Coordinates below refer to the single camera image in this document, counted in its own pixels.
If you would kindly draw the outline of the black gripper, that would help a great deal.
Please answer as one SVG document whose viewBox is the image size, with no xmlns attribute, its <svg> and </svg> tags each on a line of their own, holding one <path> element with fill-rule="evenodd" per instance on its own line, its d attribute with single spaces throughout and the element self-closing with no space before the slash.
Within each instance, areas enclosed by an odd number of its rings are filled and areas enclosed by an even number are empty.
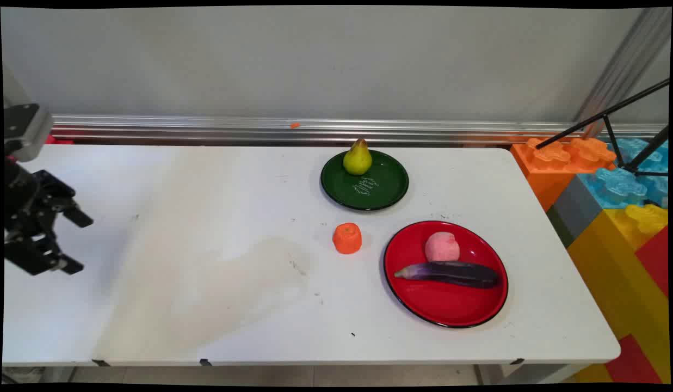
<svg viewBox="0 0 673 392">
<path fill-rule="evenodd" d="M 15 160 L 5 159 L 4 258 L 30 275 L 82 271 L 82 263 L 63 253 L 57 236 L 43 229 L 52 229 L 60 214 L 80 228 L 94 223 L 75 201 L 75 194 L 50 172 L 29 172 Z"/>
</svg>

